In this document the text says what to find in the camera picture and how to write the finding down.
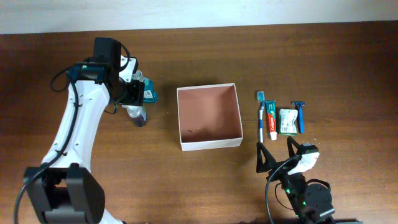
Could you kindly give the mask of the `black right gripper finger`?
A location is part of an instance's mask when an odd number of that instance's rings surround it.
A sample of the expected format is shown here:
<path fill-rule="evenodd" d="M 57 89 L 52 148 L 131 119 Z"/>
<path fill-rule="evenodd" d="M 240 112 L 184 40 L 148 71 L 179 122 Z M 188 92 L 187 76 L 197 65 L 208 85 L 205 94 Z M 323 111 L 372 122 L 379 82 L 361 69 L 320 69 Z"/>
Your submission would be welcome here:
<path fill-rule="evenodd" d="M 287 147 L 289 152 L 289 157 L 295 157 L 300 151 L 300 144 L 292 137 L 287 138 Z"/>
<path fill-rule="evenodd" d="M 272 154 L 267 150 L 267 148 L 261 142 L 257 142 L 256 149 L 257 149 L 256 172 L 263 173 L 272 170 L 277 164 Z"/>

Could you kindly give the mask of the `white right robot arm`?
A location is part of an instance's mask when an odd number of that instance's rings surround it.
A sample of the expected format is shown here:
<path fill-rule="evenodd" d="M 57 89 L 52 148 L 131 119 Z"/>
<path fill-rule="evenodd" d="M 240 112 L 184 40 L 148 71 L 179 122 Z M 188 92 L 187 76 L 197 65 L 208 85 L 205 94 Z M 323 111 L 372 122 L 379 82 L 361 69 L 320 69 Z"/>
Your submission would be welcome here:
<path fill-rule="evenodd" d="M 294 138 L 287 138 L 289 158 L 277 162 L 261 142 L 256 143 L 256 172 L 267 172 L 267 183 L 264 198 L 270 223 L 276 223 L 271 215 L 269 187 L 271 182 L 278 181 L 285 192 L 291 209 L 295 213 L 295 223 L 359 223 L 359 220 L 333 218 L 335 208 L 332 205 L 331 186 L 320 179 L 307 180 L 303 173 L 312 169 L 319 156 L 319 149 L 311 143 L 299 144 Z"/>

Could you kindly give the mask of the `clear bottle purple liquid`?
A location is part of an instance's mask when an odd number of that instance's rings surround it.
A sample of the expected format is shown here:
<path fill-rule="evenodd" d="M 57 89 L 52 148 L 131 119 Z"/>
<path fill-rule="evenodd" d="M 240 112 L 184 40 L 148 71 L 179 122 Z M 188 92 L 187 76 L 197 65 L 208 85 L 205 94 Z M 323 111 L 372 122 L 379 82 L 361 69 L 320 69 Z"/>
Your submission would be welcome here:
<path fill-rule="evenodd" d="M 134 79 L 135 73 L 132 72 L 123 76 L 129 93 L 126 100 L 122 103 L 122 107 L 127 110 L 128 115 L 137 127 L 143 127 L 147 121 L 147 113 L 143 105 L 145 84 Z"/>

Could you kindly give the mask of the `blue white toothbrush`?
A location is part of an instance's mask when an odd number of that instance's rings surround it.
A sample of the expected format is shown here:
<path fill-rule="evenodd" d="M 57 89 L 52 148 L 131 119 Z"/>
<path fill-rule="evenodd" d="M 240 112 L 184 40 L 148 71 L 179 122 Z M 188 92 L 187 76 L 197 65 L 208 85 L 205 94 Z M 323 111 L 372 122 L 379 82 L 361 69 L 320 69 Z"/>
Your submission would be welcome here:
<path fill-rule="evenodd" d="M 264 133 L 263 133 L 263 114 L 264 114 L 264 92 L 259 91 L 257 92 L 257 100 L 260 102 L 260 107 L 259 107 L 259 141 L 261 143 L 264 142 Z"/>

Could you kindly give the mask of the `teal mouthwash bottle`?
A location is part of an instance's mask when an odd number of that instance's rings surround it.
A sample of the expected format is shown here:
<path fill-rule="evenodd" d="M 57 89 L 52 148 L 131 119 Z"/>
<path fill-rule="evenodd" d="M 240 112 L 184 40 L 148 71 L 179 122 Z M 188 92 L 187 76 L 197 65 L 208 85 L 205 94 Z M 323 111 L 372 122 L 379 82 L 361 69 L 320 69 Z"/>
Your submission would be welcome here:
<path fill-rule="evenodd" d="M 140 82 L 143 82 L 145 84 L 145 87 L 144 87 L 144 102 L 145 103 L 158 102 L 158 96 L 157 96 L 157 93 L 155 92 L 154 83 L 152 80 L 146 78 L 140 70 L 138 70 L 134 74 L 134 79 L 139 80 Z"/>

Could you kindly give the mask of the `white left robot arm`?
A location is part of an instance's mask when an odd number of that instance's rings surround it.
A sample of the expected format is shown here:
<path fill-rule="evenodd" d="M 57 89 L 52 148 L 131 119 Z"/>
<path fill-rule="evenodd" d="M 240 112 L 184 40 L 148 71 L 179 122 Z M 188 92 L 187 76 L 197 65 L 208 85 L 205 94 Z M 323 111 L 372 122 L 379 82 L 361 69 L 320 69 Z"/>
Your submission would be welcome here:
<path fill-rule="evenodd" d="M 108 105 L 142 106 L 145 84 L 138 61 L 95 57 L 63 73 L 68 101 L 60 127 L 41 165 L 25 170 L 21 192 L 41 223 L 120 223 L 105 208 L 104 190 L 91 174 L 91 154 Z"/>

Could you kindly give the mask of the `red green toothpaste tube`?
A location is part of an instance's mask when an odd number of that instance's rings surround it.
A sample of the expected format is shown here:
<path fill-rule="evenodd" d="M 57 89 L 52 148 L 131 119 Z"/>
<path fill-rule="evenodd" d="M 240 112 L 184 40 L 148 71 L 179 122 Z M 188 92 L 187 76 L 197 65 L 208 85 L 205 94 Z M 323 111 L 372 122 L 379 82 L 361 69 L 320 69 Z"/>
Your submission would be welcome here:
<path fill-rule="evenodd" d="M 275 109 L 275 101 L 274 100 L 267 100 L 266 101 L 266 111 L 267 111 L 267 118 L 269 124 L 269 134 L 270 139 L 275 141 L 277 139 L 277 125 L 276 125 L 276 109 Z"/>

